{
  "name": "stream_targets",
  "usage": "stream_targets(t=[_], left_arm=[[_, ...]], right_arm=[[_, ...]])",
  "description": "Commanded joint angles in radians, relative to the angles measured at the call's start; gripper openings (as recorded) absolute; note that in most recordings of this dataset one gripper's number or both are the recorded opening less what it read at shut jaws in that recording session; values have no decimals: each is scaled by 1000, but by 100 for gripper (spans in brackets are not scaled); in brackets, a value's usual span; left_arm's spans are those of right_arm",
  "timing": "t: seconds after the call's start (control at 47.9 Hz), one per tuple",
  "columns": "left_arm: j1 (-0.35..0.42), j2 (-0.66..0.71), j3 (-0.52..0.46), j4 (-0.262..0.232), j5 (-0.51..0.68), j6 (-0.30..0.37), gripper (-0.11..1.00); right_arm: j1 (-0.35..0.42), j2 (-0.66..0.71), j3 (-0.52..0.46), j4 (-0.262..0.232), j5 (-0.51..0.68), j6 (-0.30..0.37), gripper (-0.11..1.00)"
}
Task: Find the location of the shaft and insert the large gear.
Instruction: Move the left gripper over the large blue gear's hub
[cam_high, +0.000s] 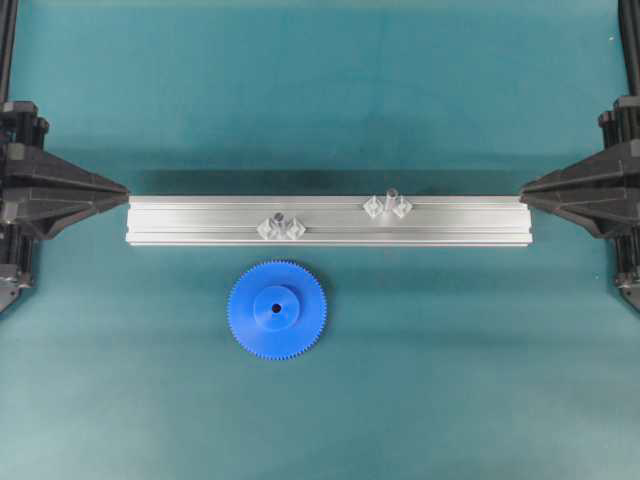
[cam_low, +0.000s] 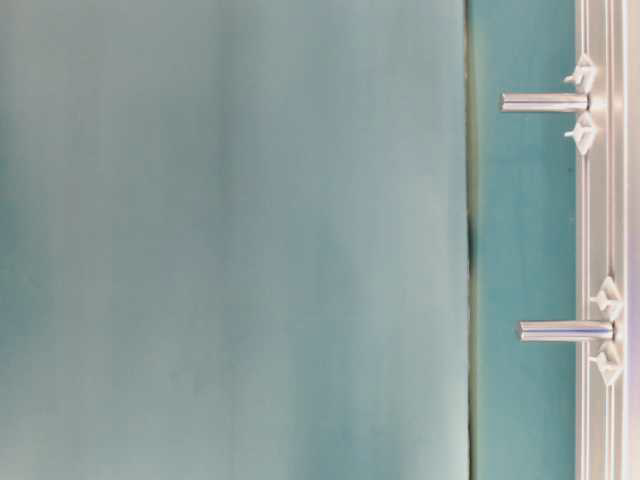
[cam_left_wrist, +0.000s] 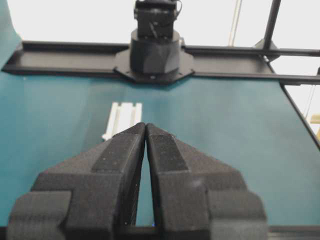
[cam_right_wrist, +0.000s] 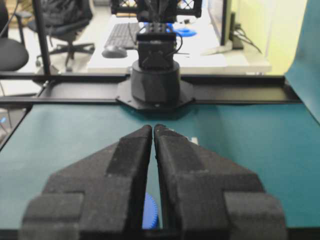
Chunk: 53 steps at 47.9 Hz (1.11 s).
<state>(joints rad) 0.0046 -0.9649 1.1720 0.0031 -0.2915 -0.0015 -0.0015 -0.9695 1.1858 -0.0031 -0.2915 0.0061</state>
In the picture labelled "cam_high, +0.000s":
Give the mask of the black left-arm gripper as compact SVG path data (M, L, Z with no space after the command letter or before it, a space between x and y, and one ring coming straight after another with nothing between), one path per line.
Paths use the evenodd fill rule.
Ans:
M33 238L53 239L129 199L125 186L40 149L48 131L33 102L1 104L2 313L33 286Z

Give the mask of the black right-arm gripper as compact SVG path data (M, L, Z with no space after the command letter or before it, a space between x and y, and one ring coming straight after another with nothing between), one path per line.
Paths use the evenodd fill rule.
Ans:
M594 238L612 239L616 254L614 283L621 297L639 312L639 96L621 96L598 119L604 150L526 183L520 200L528 206L584 228ZM622 199L562 200L554 192L608 183Z

